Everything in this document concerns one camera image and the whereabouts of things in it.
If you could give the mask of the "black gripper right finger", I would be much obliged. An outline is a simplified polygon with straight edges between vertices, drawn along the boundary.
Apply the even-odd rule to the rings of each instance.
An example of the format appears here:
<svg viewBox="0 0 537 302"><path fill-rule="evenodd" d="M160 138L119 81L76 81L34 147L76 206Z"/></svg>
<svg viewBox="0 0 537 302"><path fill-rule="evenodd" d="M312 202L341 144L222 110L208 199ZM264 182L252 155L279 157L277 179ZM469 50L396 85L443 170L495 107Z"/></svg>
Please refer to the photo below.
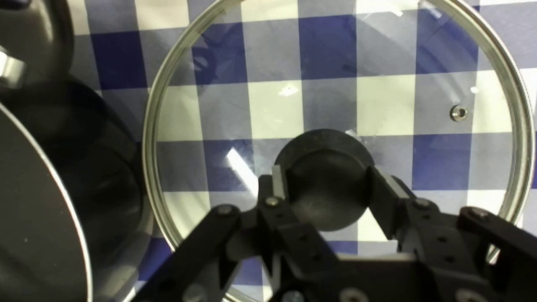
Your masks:
<svg viewBox="0 0 537 302"><path fill-rule="evenodd" d="M477 206L442 212L401 179L366 169L368 206L425 266L440 302L537 302L537 237Z"/></svg>

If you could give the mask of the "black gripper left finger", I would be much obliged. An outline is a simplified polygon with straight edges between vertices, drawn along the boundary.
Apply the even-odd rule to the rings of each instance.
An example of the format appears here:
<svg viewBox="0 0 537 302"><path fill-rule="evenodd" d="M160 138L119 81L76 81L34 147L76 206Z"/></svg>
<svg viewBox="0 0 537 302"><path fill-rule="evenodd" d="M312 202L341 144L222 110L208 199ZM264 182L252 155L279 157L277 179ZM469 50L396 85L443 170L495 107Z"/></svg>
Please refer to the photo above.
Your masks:
<svg viewBox="0 0 537 302"><path fill-rule="evenodd" d="M334 187L336 169L326 164L264 174L252 209L210 209L133 302L240 302L232 283L242 261L254 256L271 278L271 302L336 302L336 254L297 207Z"/></svg>

